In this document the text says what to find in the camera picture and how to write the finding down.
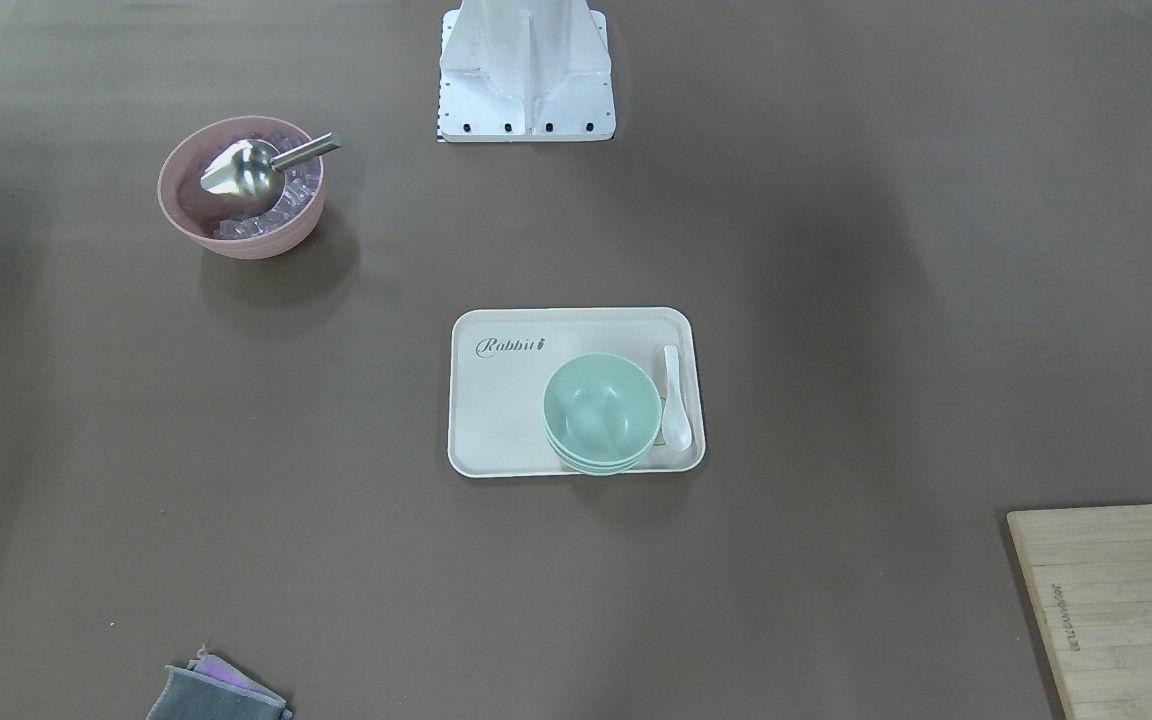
tray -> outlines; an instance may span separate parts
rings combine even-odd
[[[576,475],[545,441],[540,400],[550,376],[586,353],[614,353],[666,389],[664,347],[676,344],[687,418],[684,452],[662,438],[628,473],[682,473],[705,456],[705,420],[691,323],[672,306],[553,306],[472,310],[452,328],[447,457],[468,478]]]

folded cloth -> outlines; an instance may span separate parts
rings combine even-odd
[[[184,669],[166,670],[168,684],[146,720],[291,720],[283,698],[206,649]]]

bowl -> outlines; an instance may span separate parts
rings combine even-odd
[[[180,209],[177,202],[180,187],[185,182],[196,182],[200,168],[215,159],[215,156],[228,147],[229,143],[242,141],[244,137],[265,137],[274,135],[274,132],[281,132],[285,137],[300,142],[310,141],[308,132],[287,120],[265,118],[264,115],[243,115],[243,118],[220,120],[220,122],[202,128],[198,132],[194,132],[180,142],[159,172],[159,188],[157,188],[159,209],[162,209],[168,222],[173,223],[179,232],[184,233],[189,240],[197,242],[198,245],[205,247],[212,252],[225,255],[227,258],[259,260],[287,252],[300,245],[300,242],[305,240],[308,234],[313,232],[314,226],[319,223],[319,218],[323,217],[323,206],[326,204],[326,195],[323,191],[326,181],[323,173],[323,158],[306,160],[306,164],[317,164],[310,169],[319,176],[319,187],[305,207],[287,223],[280,225],[273,232],[257,234],[255,237],[217,240],[211,236],[211,229],[214,228],[206,228],[204,223],[189,217],[184,210]]]
[[[660,395],[643,367],[609,353],[567,361],[545,384],[550,446],[581,471],[632,468],[660,430]]]

wooden cutting board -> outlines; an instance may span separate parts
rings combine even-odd
[[[1069,720],[1152,720],[1152,505],[1007,515]]]

mint green bowl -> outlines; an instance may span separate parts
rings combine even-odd
[[[660,395],[643,367],[626,357],[581,355],[545,386],[544,423],[550,445],[568,465],[616,473],[652,450]]]

